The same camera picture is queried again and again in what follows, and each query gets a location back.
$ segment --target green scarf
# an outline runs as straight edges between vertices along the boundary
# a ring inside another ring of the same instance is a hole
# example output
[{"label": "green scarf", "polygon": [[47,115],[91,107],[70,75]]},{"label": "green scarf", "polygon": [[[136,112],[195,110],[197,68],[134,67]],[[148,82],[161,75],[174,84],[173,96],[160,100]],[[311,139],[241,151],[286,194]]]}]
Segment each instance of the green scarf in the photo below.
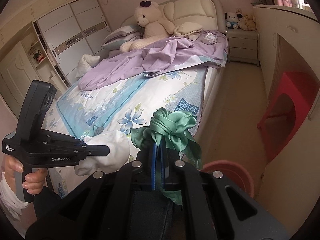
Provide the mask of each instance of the green scarf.
[{"label": "green scarf", "polygon": [[[201,148],[188,131],[195,125],[196,116],[190,112],[171,113],[165,108],[160,108],[153,113],[150,126],[131,129],[131,141],[135,147],[142,150],[150,147],[153,142],[159,147],[164,136],[167,148],[183,152],[197,169],[201,169]],[[157,184],[166,197],[176,204],[182,204],[180,191],[164,191],[159,176]]]}]

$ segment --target stuffed toy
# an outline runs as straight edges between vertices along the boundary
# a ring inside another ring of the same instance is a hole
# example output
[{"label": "stuffed toy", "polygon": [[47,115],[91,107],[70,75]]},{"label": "stuffed toy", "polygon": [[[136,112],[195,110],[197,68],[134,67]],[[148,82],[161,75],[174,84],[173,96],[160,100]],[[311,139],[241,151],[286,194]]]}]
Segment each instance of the stuffed toy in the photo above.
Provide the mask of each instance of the stuffed toy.
[{"label": "stuffed toy", "polygon": [[134,12],[137,24],[145,28],[143,38],[135,41],[128,41],[121,45],[120,51],[128,52],[141,49],[156,41],[168,38],[173,34],[174,24],[165,19],[159,10],[156,2],[142,1]]},{"label": "stuffed toy", "polygon": [[249,31],[255,31],[256,30],[256,18],[254,15],[247,15],[247,19],[248,19],[248,22],[247,22],[247,27],[248,27],[248,30]]},{"label": "stuffed toy", "polygon": [[241,14],[236,14],[233,12],[228,12],[224,14],[226,18],[226,26],[230,29],[238,29],[240,22],[239,18],[242,18]]},{"label": "stuffed toy", "polygon": [[240,29],[247,31],[248,30],[248,27],[247,27],[248,19],[244,16],[243,18],[239,19],[239,22],[240,22],[240,25],[239,25]]}]

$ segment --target red plastic stool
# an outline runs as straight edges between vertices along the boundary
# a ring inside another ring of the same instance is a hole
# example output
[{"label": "red plastic stool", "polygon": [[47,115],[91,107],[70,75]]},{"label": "red plastic stool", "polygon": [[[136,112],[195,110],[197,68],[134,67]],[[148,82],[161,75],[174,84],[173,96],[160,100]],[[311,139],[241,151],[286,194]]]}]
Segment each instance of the red plastic stool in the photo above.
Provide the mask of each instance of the red plastic stool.
[{"label": "red plastic stool", "polygon": [[[284,72],[279,86],[270,100],[268,108],[257,127],[261,129],[262,140],[265,145],[266,155],[269,162],[271,162],[288,144],[295,133],[298,131],[305,118],[307,117],[316,95],[319,90],[319,85],[308,74],[303,72]],[[287,95],[293,102],[293,107],[288,113],[271,115],[272,110],[281,95]],[[265,121],[268,118],[287,116],[287,119],[292,118],[294,121],[293,128],[288,136],[274,147],[267,132]]]},{"label": "red plastic stool", "polygon": [[214,161],[203,165],[203,172],[213,173],[221,171],[234,183],[236,183],[250,197],[254,196],[254,184],[249,172],[239,163],[231,161]]}]

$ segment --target hand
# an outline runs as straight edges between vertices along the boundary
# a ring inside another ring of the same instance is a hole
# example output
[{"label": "hand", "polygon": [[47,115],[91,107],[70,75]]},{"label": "hand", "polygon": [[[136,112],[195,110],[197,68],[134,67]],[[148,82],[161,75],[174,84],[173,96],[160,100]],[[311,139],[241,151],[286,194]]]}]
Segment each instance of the hand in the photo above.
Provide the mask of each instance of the hand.
[{"label": "hand", "polygon": [[[16,183],[14,171],[23,172],[23,165],[15,157],[7,155],[5,158],[4,177],[11,190],[16,193]],[[22,184],[28,190],[29,194],[37,195],[42,191],[47,169],[39,169],[36,172],[29,173],[25,176],[25,182]]]}]

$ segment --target headboard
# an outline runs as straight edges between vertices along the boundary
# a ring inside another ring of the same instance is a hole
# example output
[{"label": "headboard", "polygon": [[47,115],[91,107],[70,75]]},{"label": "headboard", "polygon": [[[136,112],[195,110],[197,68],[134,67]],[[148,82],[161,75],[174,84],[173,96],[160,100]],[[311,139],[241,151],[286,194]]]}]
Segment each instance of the headboard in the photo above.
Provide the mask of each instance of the headboard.
[{"label": "headboard", "polygon": [[[176,26],[186,21],[197,22],[204,30],[225,33],[226,20],[219,0],[170,0],[159,4],[164,17]],[[121,26],[136,23],[133,16],[125,19]]]}]

